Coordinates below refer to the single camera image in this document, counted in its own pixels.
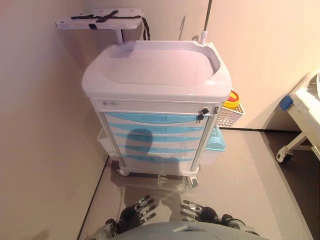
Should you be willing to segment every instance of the gray floor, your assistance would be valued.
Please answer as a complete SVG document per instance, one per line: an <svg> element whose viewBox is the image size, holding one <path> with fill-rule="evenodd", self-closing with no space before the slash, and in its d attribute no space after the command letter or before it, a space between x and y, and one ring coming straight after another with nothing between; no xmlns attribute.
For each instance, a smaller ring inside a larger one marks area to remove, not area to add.
<svg viewBox="0 0 320 240"><path fill-rule="evenodd" d="M107 167L80 239L148 194L157 205L157 216L149 224L180 221L181 201L191 200L214 208L220 216L241 219L270 240L313 239L267 136L254 131L222 132L227 149L214 164L200 166L197 188L189 188L179 178L122 177Z"/></svg>

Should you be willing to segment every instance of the bed wheel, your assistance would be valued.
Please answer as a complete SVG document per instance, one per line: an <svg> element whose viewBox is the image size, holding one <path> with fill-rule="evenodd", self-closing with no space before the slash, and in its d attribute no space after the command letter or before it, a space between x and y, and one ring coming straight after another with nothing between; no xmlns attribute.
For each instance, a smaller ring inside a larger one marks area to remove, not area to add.
<svg viewBox="0 0 320 240"><path fill-rule="evenodd" d="M278 151L275 157L279 164L284 165L293 158L293 155L283 147Z"/></svg>

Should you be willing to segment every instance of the black strap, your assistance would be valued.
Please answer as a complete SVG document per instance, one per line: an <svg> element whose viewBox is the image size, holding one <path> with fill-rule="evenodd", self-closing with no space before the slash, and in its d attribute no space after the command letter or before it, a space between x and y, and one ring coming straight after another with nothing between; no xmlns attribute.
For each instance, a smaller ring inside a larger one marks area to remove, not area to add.
<svg viewBox="0 0 320 240"><path fill-rule="evenodd" d="M149 29L149 25L147 23L147 20L142 17L142 21L143 21L143 24L144 24L144 30L143 30L143 40L147 40L146 38L146 34L147 34L147 37L148 37L148 41L150 41L150 29Z"/></svg>
<svg viewBox="0 0 320 240"><path fill-rule="evenodd" d="M140 15L137 16L114 16L116 13L118 13L118 10L112 11L110 14L105 16L95 16L93 14L85 15L85 16L72 16L71 19L97 19L96 23L104 23L108 19L140 19L142 18L144 30L143 30L143 40L150 41L150 29L149 25L147 23L147 20Z"/></svg>

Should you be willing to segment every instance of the blue bed clip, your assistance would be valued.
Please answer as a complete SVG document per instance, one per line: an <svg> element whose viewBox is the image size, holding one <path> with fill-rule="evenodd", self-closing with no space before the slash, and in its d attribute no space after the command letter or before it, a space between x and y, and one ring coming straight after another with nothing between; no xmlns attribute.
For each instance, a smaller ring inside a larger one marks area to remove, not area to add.
<svg viewBox="0 0 320 240"><path fill-rule="evenodd" d="M294 103L289 95L286 95L280 102L280 108L286 111Z"/></svg>

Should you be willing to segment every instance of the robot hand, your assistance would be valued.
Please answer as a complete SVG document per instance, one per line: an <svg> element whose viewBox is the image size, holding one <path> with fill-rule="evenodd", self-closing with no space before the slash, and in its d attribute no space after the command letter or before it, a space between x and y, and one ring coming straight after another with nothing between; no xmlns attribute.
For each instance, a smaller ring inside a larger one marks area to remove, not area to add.
<svg viewBox="0 0 320 240"><path fill-rule="evenodd" d="M181 215L187 217L183 219L183 221L219 224L259 236L259 234L256 233L256 230L253 227L246 226L243 221L233 218L231 215L224 214L222 218L219 218L216 211L211 207L201 206L195 202L188 200L183 200L183 203L184 204L181 204L181 208L188 211L180 212Z"/></svg>
<svg viewBox="0 0 320 240"><path fill-rule="evenodd" d="M147 195L132 206L125 208L121 212L118 222L112 218L107 220L103 227L99 228L95 234L86 239L108 240L130 229L136 228L154 218L156 216L155 212L148 215L148 213L156 209L155 205L150 206L154 200L149 198L150 195Z"/></svg>
<svg viewBox="0 0 320 240"><path fill-rule="evenodd" d="M146 217L149 212L156 209L155 205L150 206L154 200L149 198L150 195L147 195L121 212L119 222L117 223L118 234L136 228L156 216L156 213L154 212Z"/></svg>

